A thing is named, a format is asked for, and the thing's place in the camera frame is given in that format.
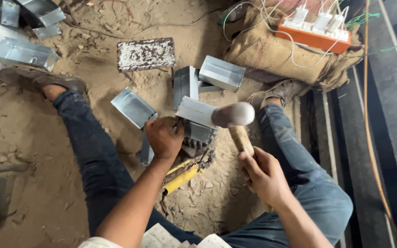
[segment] shirt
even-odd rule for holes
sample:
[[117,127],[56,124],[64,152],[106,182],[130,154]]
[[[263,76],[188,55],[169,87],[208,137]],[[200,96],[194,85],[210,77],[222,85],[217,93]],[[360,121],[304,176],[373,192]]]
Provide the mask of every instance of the shirt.
[[[109,240],[101,237],[92,237],[82,242],[79,248],[122,248]],[[216,234],[211,234],[198,245],[190,244],[187,240],[183,243],[174,238],[162,225],[155,224],[143,234],[140,248],[231,248]]]

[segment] shoe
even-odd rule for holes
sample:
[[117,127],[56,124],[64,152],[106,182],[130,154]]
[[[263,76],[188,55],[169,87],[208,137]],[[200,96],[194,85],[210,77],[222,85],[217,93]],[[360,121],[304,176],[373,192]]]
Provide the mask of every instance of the shoe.
[[250,103],[256,112],[258,112],[264,100],[276,97],[281,99],[281,105],[284,107],[294,95],[301,92],[306,87],[304,82],[296,79],[287,79],[279,82],[268,90],[260,91],[252,94],[247,102]]
[[86,98],[87,87],[85,81],[77,76],[54,75],[47,70],[27,66],[14,65],[0,71],[0,81],[8,86],[17,86],[32,92],[42,93],[41,87],[47,84],[57,84],[67,90],[75,90]]

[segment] orange power strip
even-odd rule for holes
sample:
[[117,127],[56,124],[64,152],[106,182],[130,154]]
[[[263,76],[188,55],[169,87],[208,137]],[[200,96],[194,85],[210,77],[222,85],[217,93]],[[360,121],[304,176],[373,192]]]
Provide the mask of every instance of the orange power strip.
[[[285,18],[281,19],[281,22],[280,22],[277,30],[289,33],[292,36],[294,42],[309,45],[309,46],[320,48],[320,49],[323,49],[324,51],[327,51],[337,40],[337,38],[327,37],[324,35],[315,34],[315,33],[303,31],[300,29],[291,28],[288,26],[283,26],[284,19]],[[275,33],[275,37],[290,40],[289,36],[286,34],[283,34],[283,33]],[[347,50],[347,48],[350,47],[350,42],[351,42],[351,39],[350,39],[350,32],[349,32],[348,41],[341,40],[341,39],[338,40],[338,42],[335,44],[334,47],[332,47],[332,49],[330,51],[333,53],[337,53],[337,54],[344,54],[345,51]]]

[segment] dirt floor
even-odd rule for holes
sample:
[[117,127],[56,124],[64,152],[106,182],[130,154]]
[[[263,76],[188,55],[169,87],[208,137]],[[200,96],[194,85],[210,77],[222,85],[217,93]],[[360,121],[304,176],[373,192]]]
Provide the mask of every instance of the dirt floor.
[[[225,2],[129,0],[116,1],[112,8],[112,2],[103,1],[84,6],[76,13],[76,19],[84,27],[127,36],[152,24],[191,23]],[[173,37],[177,57],[174,69],[187,65],[199,68],[206,55],[221,58],[229,45],[216,24],[218,16],[219,12],[212,13],[189,27],[154,28],[135,39]],[[130,73],[135,81],[132,83],[117,71],[116,45],[124,40],[74,29],[62,22],[59,26],[62,35],[32,41],[58,52],[60,58],[54,73],[74,74],[86,80],[94,114],[116,143],[130,174],[137,179],[144,170],[135,156],[141,147],[142,132],[110,101],[130,87],[160,116],[174,116],[171,72],[155,69]],[[199,98],[214,106],[224,106],[242,101],[262,87],[261,83],[245,78],[237,93],[201,93]],[[285,111],[292,122],[300,119],[298,101],[289,104]],[[261,147],[256,124],[249,129],[252,143]],[[217,160],[195,178],[195,187],[185,184],[166,197],[168,219],[204,237],[233,231],[257,217],[262,208],[257,196],[244,184],[236,154],[229,132],[220,128],[216,137]],[[39,94],[0,86],[0,155],[8,158],[0,166],[19,163],[20,155],[21,160],[33,163],[27,172],[0,173],[0,177],[8,179],[11,195],[7,197],[11,215],[1,225],[0,247],[77,247],[88,238],[84,193],[65,126],[52,105]]]

